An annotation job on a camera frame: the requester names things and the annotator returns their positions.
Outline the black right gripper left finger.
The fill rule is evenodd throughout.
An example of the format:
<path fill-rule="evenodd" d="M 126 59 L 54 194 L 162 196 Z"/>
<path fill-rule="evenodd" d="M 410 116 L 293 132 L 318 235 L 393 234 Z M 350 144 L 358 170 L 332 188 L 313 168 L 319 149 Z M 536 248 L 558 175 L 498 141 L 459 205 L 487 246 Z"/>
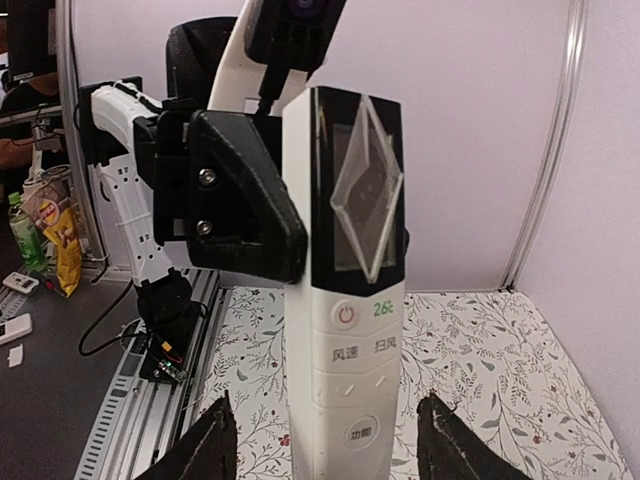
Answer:
<path fill-rule="evenodd" d="M 135 480 L 234 480 L 237 425 L 229 392 L 217 399 L 187 433 Z"/>

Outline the white air conditioner remote control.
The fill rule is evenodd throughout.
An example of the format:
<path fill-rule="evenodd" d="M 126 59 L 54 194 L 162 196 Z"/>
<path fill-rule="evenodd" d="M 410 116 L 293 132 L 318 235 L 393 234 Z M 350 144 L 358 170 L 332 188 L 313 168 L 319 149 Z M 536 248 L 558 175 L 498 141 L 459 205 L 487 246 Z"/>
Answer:
<path fill-rule="evenodd" d="M 291 474 L 386 479 L 406 278 L 400 105 L 305 90 L 283 112 L 282 174 L 308 233 L 284 291 Z"/>

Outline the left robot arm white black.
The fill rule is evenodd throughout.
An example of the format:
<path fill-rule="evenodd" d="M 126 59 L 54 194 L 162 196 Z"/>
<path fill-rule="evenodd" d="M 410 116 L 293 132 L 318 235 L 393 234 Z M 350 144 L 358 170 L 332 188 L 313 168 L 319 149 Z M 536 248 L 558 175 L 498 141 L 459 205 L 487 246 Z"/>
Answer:
<path fill-rule="evenodd" d="M 127 249 L 145 328 L 140 374 L 179 383 L 201 308 L 168 243 L 184 242 L 201 269 L 303 276 L 308 235 L 282 177 L 282 121 L 157 101 L 136 77 L 83 87 L 79 120 Z"/>

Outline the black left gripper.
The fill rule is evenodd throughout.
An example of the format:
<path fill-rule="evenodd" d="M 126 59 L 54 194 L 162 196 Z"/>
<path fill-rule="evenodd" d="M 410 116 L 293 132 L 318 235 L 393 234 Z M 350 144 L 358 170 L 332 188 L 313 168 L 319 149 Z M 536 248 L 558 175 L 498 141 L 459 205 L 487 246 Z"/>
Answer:
<path fill-rule="evenodd" d="M 281 118 L 197 107 L 171 98 L 133 121 L 155 241 L 187 244 L 196 267 L 297 283 L 308 235 L 281 176 Z"/>

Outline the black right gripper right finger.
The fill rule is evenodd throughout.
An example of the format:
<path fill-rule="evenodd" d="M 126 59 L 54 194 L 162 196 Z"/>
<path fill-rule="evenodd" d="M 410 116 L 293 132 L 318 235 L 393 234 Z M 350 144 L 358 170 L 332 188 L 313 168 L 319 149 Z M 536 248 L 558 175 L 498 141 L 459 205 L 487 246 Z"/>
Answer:
<path fill-rule="evenodd" d="M 493 452 L 436 394 L 423 398 L 417 413 L 421 479 L 529 479 Z"/>

